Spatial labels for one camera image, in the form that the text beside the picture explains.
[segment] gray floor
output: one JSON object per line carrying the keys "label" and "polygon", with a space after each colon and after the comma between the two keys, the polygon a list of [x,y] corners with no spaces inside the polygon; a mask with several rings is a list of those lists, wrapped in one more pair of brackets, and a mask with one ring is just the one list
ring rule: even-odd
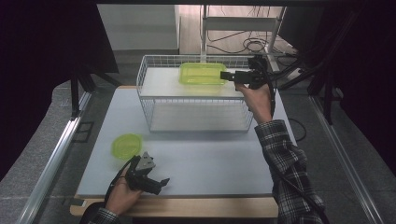
{"label": "gray floor", "polygon": [[[177,51],[123,51],[115,52],[119,74],[111,74],[124,85],[134,85],[135,74],[143,54],[177,54]],[[113,86],[92,76],[96,93],[88,105],[89,114],[83,118],[85,125],[92,124],[92,134],[84,143],[74,142],[67,151],[61,169],[55,176],[35,219],[35,223],[78,223],[79,217],[70,215],[69,206],[78,182],[89,159],[92,146],[100,131],[101,122],[111,100]],[[331,223],[370,223],[361,201],[351,187],[329,136],[320,124],[318,114],[306,93],[309,80],[282,91],[281,97],[289,118],[299,120],[306,128],[306,138],[298,142],[308,157],[311,181],[326,203]],[[70,85],[68,82],[53,91],[52,104],[35,135],[0,182],[0,223],[15,223],[26,204],[35,183],[41,175],[52,150],[55,148],[71,115]],[[338,102],[332,104],[333,127],[351,159],[362,183],[368,189],[383,223],[396,223],[396,178],[376,153],[364,135],[347,117]],[[304,135],[299,124],[290,122],[296,139]],[[75,139],[84,139],[84,133]],[[136,223],[266,223],[262,219],[138,219]]]}

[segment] person's hand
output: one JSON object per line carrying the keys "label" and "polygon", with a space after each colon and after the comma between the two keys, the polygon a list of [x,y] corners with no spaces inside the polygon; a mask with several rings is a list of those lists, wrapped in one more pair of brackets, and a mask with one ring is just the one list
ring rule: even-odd
{"label": "person's hand", "polygon": [[271,93],[267,84],[257,90],[252,90],[244,84],[235,83],[235,88],[244,94],[247,107],[253,113],[253,118],[257,123],[260,124],[272,120]]}
{"label": "person's hand", "polygon": [[126,167],[108,197],[106,209],[118,216],[127,212],[140,197],[142,190],[131,190],[125,179]]}

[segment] white wall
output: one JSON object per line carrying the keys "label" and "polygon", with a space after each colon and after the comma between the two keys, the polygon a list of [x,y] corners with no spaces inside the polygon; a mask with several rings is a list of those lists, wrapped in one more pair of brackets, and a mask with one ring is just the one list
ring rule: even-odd
{"label": "white wall", "polygon": [[178,49],[178,6],[97,6],[113,50]]}

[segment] green lid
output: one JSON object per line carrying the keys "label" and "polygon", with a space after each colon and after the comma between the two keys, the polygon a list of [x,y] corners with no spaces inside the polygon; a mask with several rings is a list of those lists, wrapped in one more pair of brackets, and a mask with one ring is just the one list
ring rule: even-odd
{"label": "green lid", "polygon": [[178,81],[187,85],[223,85],[227,80],[220,78],[226,67],[222,63],[183,63]]}
{"label": "green lid", "polygon": [[114,157],[129,160],[138,154],[142,148],[142,137],[138,134],[127,133],[114,140],[111,153]]}

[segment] floor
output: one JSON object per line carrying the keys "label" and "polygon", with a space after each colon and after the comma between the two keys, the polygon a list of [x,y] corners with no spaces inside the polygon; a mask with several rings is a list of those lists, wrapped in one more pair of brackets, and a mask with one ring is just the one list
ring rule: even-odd
{"label": "floor", "polygon": [[[212,13],[231,15],[235,8],[212,7]],[[249,13],[249,8],[245,8],[242,15]],[[199,53],[200,40],[192,39],[189,32],[199,31],[199,8],[186,7],[180,10],[182,17],[180,53]],[[238,50],[245,37],[231,41],[231,44],[221,44],[217,41],[219,48],[228,51]],[[283,40],[276,41],[276,47],[282,51],[293,50]],[[173,51],[155,51],[159,54],[173,54]],[[146,51],[115,52],[116,60],[119,65],[120,73],[112,74],[124,85],[134,85],[135,74],[139,67],[142,54]],[[94,120],[94,128],[91,137],[85,143],[74,142],[67,151],[63,164],[58,174],[55,176],[49,193],[44,199],[41,208],[38,210],[34,223],[78,223],[79,217],[73,217],[69,213],[69,206],[76,192],[79,179],[84,171],[84,166],[90,156],[90,148],[95,142],[95,136],[100,131],[100,119],[106,113],[106,106],[111,100],[111,92],[114,87],[96,76],[94,78],[97,86],[96,92],[104,95],[103,98],[92,97],[90,106],[90,118]],[[288,78],[284,77],[279,82],[285,82]],[[285,105],[286,112],[290,119],[298,120],[303,126],[295,121],[290,121],[296,139],[303,138],[298,142],[298,146],[306,152],[308,158],[308,173],[318,195],[326,203],[326,213],[331,223],[396,223],[396,178],[391,173],[387,165],[381,160],[375,149],[347,117],[340,108],[339,103],[332,103],[333,130],[342,144],[343,150],[348,155],[353,169],[367,189],[369,200],[375,205],[375,209],[382,218],[381,221],[370,222],[363,208],[367,207],[362,201],[357,190],[351,187],[351,179],[348,178],[344,169],[344,162],[339,157],[339,153],[332,144],[332,139],[326,133],[326,126],[320,123],[320,117],[314,107],[311,98],[306,93],[306,86],[309,79],[301,82],[287,90],[281,91],[280,95]],[[15,165],[11,168],[8,175],[0,182],[0,223],[15,223],[21,214],[21,210],[26,204],[30,194],[35,187],[35,183],[40,177],[41,172],[51,156],[52,150],[70,119],[70,85],[68,82],[58,86],[53,91],[52,104],[47,116],[38,127],[34,137],[26,146]],[[78,133],[75,139],[79,139],[82,133]],[[127,223],[129,218],[125,218],[123,223]],[[263,219],[137,219],[135,223],[268,223],[269,220]]]}

